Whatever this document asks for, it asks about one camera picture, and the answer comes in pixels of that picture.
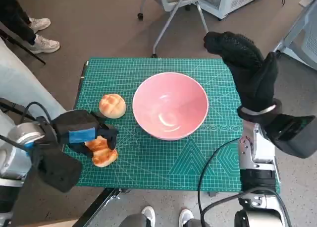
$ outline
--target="bread roll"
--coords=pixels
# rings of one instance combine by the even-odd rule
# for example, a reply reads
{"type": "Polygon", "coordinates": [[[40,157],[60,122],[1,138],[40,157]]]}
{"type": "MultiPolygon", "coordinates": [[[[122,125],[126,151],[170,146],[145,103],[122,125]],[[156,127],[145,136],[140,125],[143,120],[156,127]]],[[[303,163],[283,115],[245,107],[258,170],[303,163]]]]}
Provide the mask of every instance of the bread roll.
{"type": "Polygon", "coordinates": [[[104,95],[99,102],[99,110],[105,117],[120,118],[126,111],[125,101],[118,94],[104,95]]]}
{"type": "Polygon", "coordinates": [[[85,142],[85,145],[94,153],[92,161],[94,165],[103,168],[110,165],[118,157],[117,151],[108,147],[107,140],[102,136],[97,139],[85,142]]]}

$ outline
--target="green cutting mat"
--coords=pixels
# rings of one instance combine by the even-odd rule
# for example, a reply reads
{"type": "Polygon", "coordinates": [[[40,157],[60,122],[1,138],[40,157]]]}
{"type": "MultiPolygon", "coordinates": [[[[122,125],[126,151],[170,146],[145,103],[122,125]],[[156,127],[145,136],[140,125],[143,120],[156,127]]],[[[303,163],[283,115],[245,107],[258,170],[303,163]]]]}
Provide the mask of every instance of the green cutting mat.
{"type": "MultiPolygon", "coordinates": [[[[120,94],[127,112],[107,123],[119,130],[116,162],[106,168],[67,149],[79,159],[84,170],[78,185],[114,188],[197,190],[200,173],[213,151],[237,138],[242,122],[236,114],[240,105],[233,79],[220,59],[97,58],[90,59],[77,109],[98,111],[104,94],[120,94]],[[180,72],[197,80],[210,103],[204,124],[192,135],[178,141],[151,137],[136,123],[132,99],[138,86],[161,72],[180,72]]],[[[208,169],[202,190],[239,191],[237,144],[223,148],[208,169]]]]}

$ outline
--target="shoe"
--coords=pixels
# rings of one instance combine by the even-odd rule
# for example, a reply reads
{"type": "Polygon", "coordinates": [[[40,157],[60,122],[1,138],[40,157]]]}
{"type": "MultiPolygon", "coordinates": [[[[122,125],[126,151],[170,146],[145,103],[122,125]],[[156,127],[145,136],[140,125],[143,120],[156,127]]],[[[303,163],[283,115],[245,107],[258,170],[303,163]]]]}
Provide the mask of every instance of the shoe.
{"type": "Polygon", "coordinates": [[[178,226],[183,227],[184,224],[186,224],[189,220],[193,218],[194,218],[194,215],[190,210],[188,209],[182,210],[182,212],[179,215],[178,226]]]}
{"type": "Polygon", "coordinates": [[[44,30],[48,28],[51,25],[50,19],[42,18],[42,19],[34,19],[29,18],[31,24],[29,24],[29,27],[34,31],[34,33],[38,32],[39,30],[44,30]]]}
{"type": "Polygon", "coordinates": [[[151,227],[155,226],[155,212],[151,206],[145,207],[141,213],[151,221],[151,227]]]}
{"type": "Polygon", "coordinates": [[[35,44],[30,45],[30,51],[34,54],[53,53],[59,49],[58,41],[48,40],[40,35],[36,35],[35,44]]]}

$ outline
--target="blue tape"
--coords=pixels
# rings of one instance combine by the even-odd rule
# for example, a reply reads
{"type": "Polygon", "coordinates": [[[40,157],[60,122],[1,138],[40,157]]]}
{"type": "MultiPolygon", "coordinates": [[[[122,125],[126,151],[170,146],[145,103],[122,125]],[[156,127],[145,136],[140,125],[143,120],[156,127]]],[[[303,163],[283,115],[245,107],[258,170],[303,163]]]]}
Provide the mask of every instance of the blue tape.
{"type": "Polygon", "coordinates": [[[30,149],[30,148],[33,147],[33,144],[34,144],[34,142],[29,142],[29,143],[23,144],[23,146],[24,146],[25,148],[30,149]]]}
{"type": "Polygon", "coordinates": [[[69,143],[83,143],[86,141],[90,141],[96,138],[96,129],[83,129],[77,131],[69,131],[69,143]]]}

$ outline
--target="pink bowl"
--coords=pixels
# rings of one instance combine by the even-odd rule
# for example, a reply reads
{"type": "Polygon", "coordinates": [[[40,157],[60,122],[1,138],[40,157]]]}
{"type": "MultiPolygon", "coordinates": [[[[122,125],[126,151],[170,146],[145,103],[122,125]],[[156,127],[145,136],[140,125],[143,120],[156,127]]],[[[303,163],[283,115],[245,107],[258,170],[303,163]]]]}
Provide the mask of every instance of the pink bowl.
{"type": "Polygon", "coordinates": [[[133,97],[133,114],[150,135],[163,140],[182,139],[204,122],[208,98],[193,78],[176,72],[145,80],[133,97]]]}

